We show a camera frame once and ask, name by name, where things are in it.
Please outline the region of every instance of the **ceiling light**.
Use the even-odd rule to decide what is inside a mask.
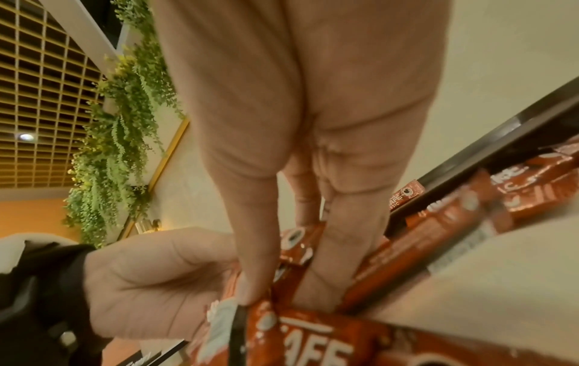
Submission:
[[[34,141],[36,139],[36,137],[34,137],[33,134],[29,134],[29,133],[21,133],[20,135],[18,135],[18,138],[22,141]]]

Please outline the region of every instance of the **hanging plant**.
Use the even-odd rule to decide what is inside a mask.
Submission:
[[[103,245],[107,231],[118,226],[119,210],[131,218],[146,215],[150,200],[143,182],[148,140],[161,147],[154,112],[172,107],[183,118],[175,88],[156,37],[146,0],[113,0],[117,16],[138,30],[142,40],[120,57],[114,73],[96,92],[115,101],[116,112],[91,105],[92,122],[74,156],[70,173],[75,182],[66,200],[65,223],[80,226],[81,240]],[[131,185],[131,178],[136,185]]]

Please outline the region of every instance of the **wooden lattice ceiling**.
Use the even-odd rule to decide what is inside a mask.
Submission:
[[[72,185],[100,78],[37,0],[0,0],[0,188]]]

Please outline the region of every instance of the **wooden trim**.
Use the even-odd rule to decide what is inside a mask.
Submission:
[[[179,125],[177,132],[175,132],[175,136],[173,136],[173,139],[171,140],[171,143],[169,144],[169,147],[165,152],[165,156],[163,156],[163,159],[157,166],[157,169],[155,170],[155,173],[153,174],[153,177],[149,182],[149,192],[153,193],[153,191],[155,190],[155,185],[157,185],[157,182],[159,181],[161,174],[163,174],[163,171],[165,170],[167,163],[169,163],[169,160],[171,160],[173,152],[179,145],[179,142],[181,141],[181,138],[183,137],[188,127],[189,127],[189,119],[185,118],[183,122],[181,122],[181,124]],[[127,221],[125,222],[123,229],[121,230],[121,234],[119,235],[118,240],[126,239],[131,233],[131,230],[133,230],[133,227],[134,221],[128,218]]]

